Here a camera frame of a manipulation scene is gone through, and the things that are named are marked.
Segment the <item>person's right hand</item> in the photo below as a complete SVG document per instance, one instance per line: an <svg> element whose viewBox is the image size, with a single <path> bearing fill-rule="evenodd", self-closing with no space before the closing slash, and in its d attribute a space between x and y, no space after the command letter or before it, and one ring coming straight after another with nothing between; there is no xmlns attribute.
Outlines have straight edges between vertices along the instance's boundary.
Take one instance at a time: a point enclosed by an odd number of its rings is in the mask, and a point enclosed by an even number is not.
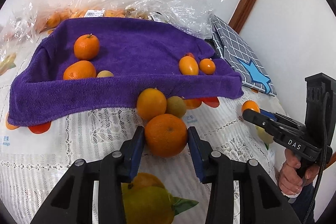
<svg viewBox="0 0 336 224"><path fill-rule="evenodd" d="M285 149L285 159L278 176L278 186L285 195L294 196L301 193L304 186L313 182L319 173L319 166L312 165L306 170L304 178L301 178L296 172L301 167L301 162L287 148Z"/></svg>

